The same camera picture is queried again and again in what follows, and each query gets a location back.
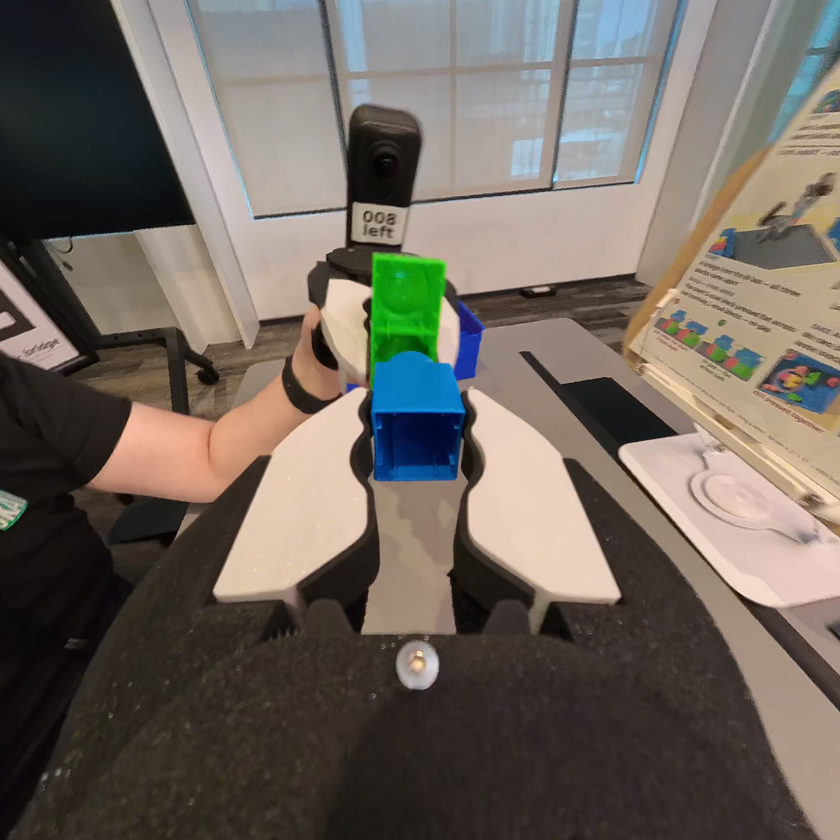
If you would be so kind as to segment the black white marker sign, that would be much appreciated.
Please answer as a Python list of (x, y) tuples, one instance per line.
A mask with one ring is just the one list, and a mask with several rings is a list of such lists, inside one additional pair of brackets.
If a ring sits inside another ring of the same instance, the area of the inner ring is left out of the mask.
[(99, 361), (84, 351), (26, 290), (5, 264), (1, 267), (1, 351), (45, 371), (71, 375)]

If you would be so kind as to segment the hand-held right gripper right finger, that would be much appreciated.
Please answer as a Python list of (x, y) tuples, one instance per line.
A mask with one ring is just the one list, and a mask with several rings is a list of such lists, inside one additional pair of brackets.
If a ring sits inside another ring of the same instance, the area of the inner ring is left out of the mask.
[(518, 602), (534, 634), (554, 604), (618, 604), (621, 590), (561, 452), (482, 391), (462, 396), (459, 589), (488, 613)]

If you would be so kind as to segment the blue toy block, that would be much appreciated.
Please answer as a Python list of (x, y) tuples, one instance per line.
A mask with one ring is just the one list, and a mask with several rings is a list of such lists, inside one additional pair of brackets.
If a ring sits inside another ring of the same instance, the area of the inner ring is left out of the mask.
[(371, 403), (374, 478), (455, 480), (465, 419), (449, 364), (415, 351), (378, 363)]

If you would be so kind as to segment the dark chair part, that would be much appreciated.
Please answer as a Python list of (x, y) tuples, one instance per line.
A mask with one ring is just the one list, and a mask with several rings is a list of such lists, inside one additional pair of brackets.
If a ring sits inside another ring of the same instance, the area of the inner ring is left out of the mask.
[(108, 533), (108, 545), (156, 541), (172, 545), (187, 513), (188, 503), (136, 497), (125, 505)]

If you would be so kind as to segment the blue plastic bin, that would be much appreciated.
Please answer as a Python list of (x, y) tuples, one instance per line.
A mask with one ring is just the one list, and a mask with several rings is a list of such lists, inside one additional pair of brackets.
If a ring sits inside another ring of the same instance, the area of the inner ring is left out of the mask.
[(458, 318), (460, 333), (454, 373), (456, 380), (463, 382), (476, 376), (485, 326), (462, 301), (458, 304)]

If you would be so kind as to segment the person's left forearm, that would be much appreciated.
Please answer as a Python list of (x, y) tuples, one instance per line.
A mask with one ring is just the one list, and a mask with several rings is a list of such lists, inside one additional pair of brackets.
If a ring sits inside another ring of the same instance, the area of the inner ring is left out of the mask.
[(279, 377), (216, 422), (135, 402), (115, 448), (87, 487), (209, 503), (307, 419)]

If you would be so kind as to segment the white stand base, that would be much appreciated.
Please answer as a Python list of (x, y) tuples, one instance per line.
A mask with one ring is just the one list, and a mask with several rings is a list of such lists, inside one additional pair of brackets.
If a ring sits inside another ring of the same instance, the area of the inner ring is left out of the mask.
[(706, 433), (626, 444), (619, 459), (709, 566), (774, 609), (839, 596), (839, 540)]

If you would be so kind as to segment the frosted glass window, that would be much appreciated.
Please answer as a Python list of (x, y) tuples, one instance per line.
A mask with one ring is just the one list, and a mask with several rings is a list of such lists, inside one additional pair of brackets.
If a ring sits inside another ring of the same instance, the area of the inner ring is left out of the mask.
[(345, 205), (363, 104), (423, 134), (418, 200), (635, 182), (677, 1), (186, 2), (252, 217)]

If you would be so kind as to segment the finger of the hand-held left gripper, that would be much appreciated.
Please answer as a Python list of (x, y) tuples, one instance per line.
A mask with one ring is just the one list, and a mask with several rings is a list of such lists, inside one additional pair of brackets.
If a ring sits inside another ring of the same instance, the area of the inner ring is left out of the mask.
[(452, 302), (443, 296), (437, 333), (437, 362), (457, 363), (460, 333), (459, 301), (455, 299), (455, 302)]
[(322, 333), (344, 383), (370, 384), (370, 328), (365, 305), (372, 290), (355, 280), (329, 280), (321, 307)]

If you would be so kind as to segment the green two-stud toy block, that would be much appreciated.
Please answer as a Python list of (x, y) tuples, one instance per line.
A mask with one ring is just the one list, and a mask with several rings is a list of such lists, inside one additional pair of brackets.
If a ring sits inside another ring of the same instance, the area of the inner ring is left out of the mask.
[(375, 252), (372, 256), (370, 375), (403, 352), (438, 361), (445, 263), (439, 259)]

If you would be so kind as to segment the large black screen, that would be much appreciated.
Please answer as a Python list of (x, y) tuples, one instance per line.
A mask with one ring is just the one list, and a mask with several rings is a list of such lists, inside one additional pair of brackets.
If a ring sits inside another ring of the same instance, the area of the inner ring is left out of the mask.
[(193, 224), (111, 3), (2, 1), (2, 236)]

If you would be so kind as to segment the dark flat plate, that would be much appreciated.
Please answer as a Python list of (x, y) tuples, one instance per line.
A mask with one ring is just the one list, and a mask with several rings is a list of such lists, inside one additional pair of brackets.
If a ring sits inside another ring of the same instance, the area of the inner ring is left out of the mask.
[(625, 445), (677, 435), (612, 378), (574, 381), (564, 388), (570, 410), (615, 459)]

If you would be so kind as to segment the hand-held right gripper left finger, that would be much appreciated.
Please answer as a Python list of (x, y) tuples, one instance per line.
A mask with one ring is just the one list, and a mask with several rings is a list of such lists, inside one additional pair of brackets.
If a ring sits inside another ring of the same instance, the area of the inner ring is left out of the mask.
[(281, 602), (301, 624), (315, 602), (331, 601), (362, 629), (380, 571), (371, 397), (342, 395), (274, 449), (213, 587), (217, 602)]

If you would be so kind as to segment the black wristband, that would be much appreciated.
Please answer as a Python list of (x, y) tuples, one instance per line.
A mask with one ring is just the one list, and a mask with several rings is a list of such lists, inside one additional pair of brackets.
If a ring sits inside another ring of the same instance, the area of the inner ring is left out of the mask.
[(336, 403), (342, 394), (323, 400), (315, 395), (309, 393), (299, 382), (293, 370), (293, 355), (286, 357), (280, 379), (283, 385), (285, 394), (289, 403), (296, 408), (300, 413), (307, 416), (312, 416), (320, 413), (325, 408)]

